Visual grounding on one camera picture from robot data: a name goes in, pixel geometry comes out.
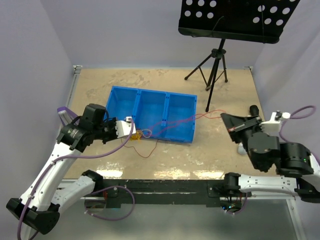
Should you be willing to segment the blue three-compartment plastic bin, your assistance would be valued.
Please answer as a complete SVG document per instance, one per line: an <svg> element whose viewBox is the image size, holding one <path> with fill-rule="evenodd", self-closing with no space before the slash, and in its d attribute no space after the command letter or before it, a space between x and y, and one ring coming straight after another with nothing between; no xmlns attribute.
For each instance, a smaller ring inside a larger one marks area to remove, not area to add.
<svg viewBox="0 0 320 240"><path fill-rule="evenodd" d="M133 117L138 130L151 138L190 144L196 128L197 96L192 94L113 86L106 110L110 117Z"/></svg>

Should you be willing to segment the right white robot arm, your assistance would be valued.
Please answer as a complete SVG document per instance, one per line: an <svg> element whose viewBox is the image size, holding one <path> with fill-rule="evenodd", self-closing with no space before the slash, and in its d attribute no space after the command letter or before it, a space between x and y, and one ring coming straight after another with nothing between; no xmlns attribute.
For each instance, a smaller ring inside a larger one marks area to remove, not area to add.
<svg viewBox="0 0 320 240"><path fill-rule="evenodd" d="M223 192L230 197L252 192L282 193L298 196L303 202L320 202L320 164L301 143L281 142L272 132L289 120L288 112L273 112L270 120L259 115L235 116L222 113L221 119L236 144L242 144L254 169L268 172L275 167L276 176L250 176L227 173Z"/></svg>

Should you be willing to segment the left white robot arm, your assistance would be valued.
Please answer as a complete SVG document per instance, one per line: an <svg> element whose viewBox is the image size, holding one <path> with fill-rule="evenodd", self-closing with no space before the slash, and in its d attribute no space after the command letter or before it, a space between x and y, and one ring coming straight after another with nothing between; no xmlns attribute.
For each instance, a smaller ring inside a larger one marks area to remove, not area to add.
<svg viewBox="0 0 320 240"><path fill-rule="evenodd" d="M90 103L82 115L74 117L61 128L53 150L28 189L18 198L10 198L6 208L18 219L16 237L32 240L32 235L22 233L23 226L35 234L49 233L60 215L79 198L91 194L99 196L104 190L103 178L94 171L85 171L75 183L63 190L58 186L77 159L98 159L109 156L120 148L99 155L83 155L94 141L117 140L130 137L135 132L132 118L119 120L110 117L104 106Z"/></svg>

